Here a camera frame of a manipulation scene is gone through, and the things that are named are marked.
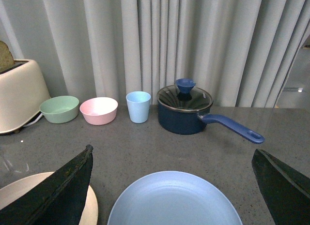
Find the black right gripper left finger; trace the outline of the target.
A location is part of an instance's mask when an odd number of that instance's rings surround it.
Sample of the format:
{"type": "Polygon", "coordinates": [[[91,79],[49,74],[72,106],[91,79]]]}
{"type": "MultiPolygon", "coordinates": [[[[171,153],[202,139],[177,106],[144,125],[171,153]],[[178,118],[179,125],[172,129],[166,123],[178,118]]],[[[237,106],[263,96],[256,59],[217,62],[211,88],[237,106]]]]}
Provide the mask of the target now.
{"type": "Polygon", "coordinates": [[[0,211],[2,225],[77,225],[93,169],[93,147],[0,211]]]}

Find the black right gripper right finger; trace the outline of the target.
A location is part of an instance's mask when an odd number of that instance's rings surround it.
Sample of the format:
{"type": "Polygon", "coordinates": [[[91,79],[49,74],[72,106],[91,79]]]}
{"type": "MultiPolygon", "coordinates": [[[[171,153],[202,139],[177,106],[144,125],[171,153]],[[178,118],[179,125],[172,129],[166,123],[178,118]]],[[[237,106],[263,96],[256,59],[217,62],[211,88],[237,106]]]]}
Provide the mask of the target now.
{"type": "Polygon", "coordinates": [[[255,150],[251,164],[275,224],[308,225],[310,179],[264,150],[255,150]]]}

